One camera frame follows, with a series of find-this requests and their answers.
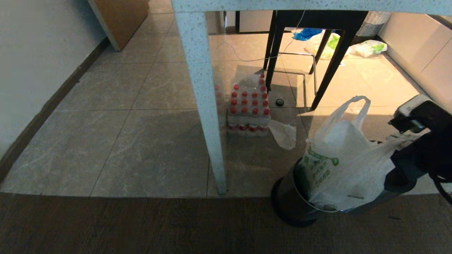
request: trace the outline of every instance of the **trash can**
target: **trash can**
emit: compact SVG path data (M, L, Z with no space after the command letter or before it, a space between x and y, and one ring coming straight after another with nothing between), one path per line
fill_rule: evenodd
M275 182L271 193L272 207L277 216L294 227L310 226L320 216L337 212L319 209L307 201L306 190L301 186L303 174L299 173L303 172L302 159L295 163L285 177Z

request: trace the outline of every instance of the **dark wood floor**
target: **dark wood floor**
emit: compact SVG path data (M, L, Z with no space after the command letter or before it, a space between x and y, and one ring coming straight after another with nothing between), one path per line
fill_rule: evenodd
M0 193L0 253L452 253L452 209L399 197L362 215L283 224L268 198L71 198Z

